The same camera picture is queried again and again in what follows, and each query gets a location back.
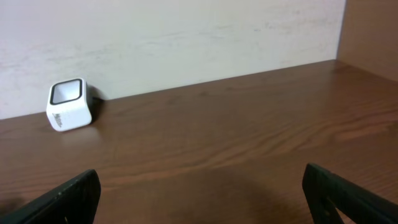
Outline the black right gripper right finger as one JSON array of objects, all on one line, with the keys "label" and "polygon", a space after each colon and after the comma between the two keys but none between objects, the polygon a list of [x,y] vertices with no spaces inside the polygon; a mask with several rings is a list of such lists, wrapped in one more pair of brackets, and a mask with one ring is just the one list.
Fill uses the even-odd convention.
[{"label": "black right gripper right finger", "polygon": [[397,223],[397,204],[316,164],[306,165],[302,188],[314,223],[343,223],[338,212],[355,223]]}]

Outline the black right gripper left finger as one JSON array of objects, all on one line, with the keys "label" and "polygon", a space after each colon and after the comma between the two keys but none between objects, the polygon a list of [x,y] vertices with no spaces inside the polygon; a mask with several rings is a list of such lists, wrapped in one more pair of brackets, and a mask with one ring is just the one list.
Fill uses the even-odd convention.
[{"label": "black right gripper left finger", "polygon": [[97,172],[88,169],[20,209],[1,217],[1,223],[92,224],[100,195],[101,184]]}]

